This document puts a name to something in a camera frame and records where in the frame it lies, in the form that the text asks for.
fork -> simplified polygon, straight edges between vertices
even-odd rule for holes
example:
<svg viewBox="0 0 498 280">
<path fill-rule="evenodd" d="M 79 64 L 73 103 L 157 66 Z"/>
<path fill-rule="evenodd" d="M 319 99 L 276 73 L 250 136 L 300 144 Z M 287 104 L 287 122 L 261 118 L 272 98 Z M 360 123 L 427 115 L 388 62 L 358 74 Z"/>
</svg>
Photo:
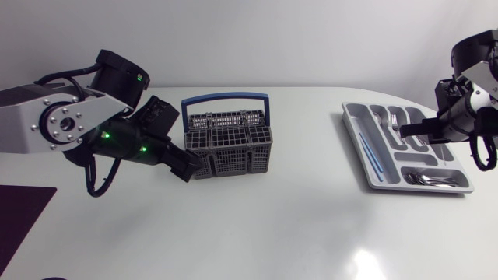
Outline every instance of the fork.
<svg viewBox="0 0 498 280">
<path fill-rule="evenodd" d="M 396 117 L 395 114 L 391 114 L 391 123 L 392 123 L 392 130 L 396 132 L 396 135 L 398 136 L 399 140 L 402 142 L 402 144 L 406 144 L 405 140 L 399 134 L 398 118 Z"/>
</svg>

dark purple mat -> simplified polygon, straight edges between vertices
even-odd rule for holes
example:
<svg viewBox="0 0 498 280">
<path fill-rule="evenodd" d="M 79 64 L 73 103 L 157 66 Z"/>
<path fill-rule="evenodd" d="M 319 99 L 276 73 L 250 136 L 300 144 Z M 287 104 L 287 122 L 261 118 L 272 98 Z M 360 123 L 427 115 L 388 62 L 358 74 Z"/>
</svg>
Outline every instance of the dark purple mat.
<svg viewBox="0 0 498 280">
<path fill-rule="evenodd" d="M 0 185 L 0 276 L 56 190 Z"/>
</svg>

blue utensil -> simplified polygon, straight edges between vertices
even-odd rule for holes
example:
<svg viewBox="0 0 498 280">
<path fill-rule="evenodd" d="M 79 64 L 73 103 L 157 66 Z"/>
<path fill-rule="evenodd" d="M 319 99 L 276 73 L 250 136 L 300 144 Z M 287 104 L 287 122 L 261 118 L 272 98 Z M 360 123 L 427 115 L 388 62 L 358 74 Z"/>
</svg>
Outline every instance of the blue utensil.
<svg viewBox="0 0 498 280">
<path fill-rule="evenodd" d="M 363 144 L 365 144 L 366 148 L 368 149 L 368 152 L 370 152 L 370 154 L 372 155 L 373 161 L 375 162 L 375 165 L 377 166 L 377 168 L 379 169 L 379 171 L 384 172 L 384 169 L 382 168 L 381 163 L 379 163 L 379 160 L 375 156 L 374 151 L 372 151 L 372 148 L 370 147 L 370 145 L 368 145 L 368 142 L 366 141 L 365 137 L 363 137 L 363 135 L 361 134 L 361 132 L 359 133 L 359 136 L 361 137 L 361 140 L 363 141 Z"/>
<path fill-rule="evenodd" d="M 382 176 L 382 173 L 379 171 L 377 165 L 375 164 L 374 158 L 372 158 L 372 155 L 370 154 L 370 152 L 366 148 L 365 144 L 363 144 L 363 142 L 361 142 L 361 146 L 363 147 L 363 151 L 365 151 L 366 157 L 368 157 L 368 160 L 370 161 L 370 164 L 372 165 L 373 171 L 375 171 L 377 178 L 379 178 L 380 182 L 384 182 L 384 176 Z"/>
</svg>

dish rack basket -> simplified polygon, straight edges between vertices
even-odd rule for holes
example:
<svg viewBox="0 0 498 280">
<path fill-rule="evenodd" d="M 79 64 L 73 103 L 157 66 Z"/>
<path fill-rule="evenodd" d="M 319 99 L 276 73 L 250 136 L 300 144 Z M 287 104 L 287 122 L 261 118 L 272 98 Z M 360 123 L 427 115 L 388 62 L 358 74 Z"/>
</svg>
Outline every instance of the dish rack basket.
<svg viewBox="0 0 498 280">
<path fill-rule="evenodd" d="M 212 100 L 262 100 L 265 110 L 193 114 L 187 106 Z M 264 93 L 213 93 L 181 101 L 185 148 L 201 157 L 204 166 L 195 179 L 268 171 L 272 149 L 270 104 Z"/>
</svg>

blue handle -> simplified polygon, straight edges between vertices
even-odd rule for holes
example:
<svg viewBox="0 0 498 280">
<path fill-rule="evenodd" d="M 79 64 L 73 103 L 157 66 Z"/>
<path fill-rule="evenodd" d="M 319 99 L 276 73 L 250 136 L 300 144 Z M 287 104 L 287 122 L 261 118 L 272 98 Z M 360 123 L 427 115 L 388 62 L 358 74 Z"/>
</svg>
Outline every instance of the blue handle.
<svg viewBox="0 0 498 280">
<path fill-rule="evenodd" d="M 265 93 L 211 93 L 203 96 L 196 96 L 192 98 L 187 98 L 181 101 L 181 115 L 184 121 L 184 131 L 188 131 L 188 116 L 187 116 L 187 106 L 202 103 L 212 100 L 224 100 L 224 99 L 256 99 L 263 100 L 265 102 L 265 124 L 267 127 L 270 126 L 270 99 L 268 94 Z"/>
</svg>

